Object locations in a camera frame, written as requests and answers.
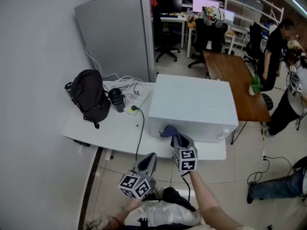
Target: box lid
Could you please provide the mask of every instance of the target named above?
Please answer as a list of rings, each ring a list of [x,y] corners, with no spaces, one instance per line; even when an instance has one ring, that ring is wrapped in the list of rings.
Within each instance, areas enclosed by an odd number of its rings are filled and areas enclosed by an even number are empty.
[[[149,117],[238,125],[228,82],[158,74]]]

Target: pink screen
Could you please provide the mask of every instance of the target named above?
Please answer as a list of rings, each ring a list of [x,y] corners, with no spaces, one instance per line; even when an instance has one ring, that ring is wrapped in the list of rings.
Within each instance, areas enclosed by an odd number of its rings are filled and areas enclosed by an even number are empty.
[[[211,0],[193,0],[193,12],[201,13],[203,7],[219,7],[219,2]]]

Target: black thermos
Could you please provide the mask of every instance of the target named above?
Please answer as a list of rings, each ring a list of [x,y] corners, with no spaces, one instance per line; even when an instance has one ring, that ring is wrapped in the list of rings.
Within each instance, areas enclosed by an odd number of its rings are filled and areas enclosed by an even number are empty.
[[[121,90],[118,88],[111,89],[108,94],[110,101],[116,107],[119,113],[122,113],[125,108],[125,102]]]

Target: blue cloth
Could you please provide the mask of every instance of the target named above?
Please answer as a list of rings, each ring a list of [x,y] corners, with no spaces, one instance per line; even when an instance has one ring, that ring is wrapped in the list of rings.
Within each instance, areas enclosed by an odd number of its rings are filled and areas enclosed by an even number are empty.
[[[178,145],[183,147],[181,135],[174,126],[171,126],[171,125],[166,126],[163,132],[160,134],[160,136],[163,138],[172,137],[172,143],[173,143],[173,139],[177,138]]]
[[[277,180],[251,185],[249,193],[252,198],[294,198],[303,194],[304,170]]]

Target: human hand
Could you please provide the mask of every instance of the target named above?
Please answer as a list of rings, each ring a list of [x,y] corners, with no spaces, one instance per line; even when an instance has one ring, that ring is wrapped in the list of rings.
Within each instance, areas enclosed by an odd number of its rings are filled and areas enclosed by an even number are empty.
[[[143,198],[131,198],[128,203],[125,204],[125,211],[131,212],[142,204]]]
[[[268,79],[268,73],[264,72],[262,78],[266,81]]]

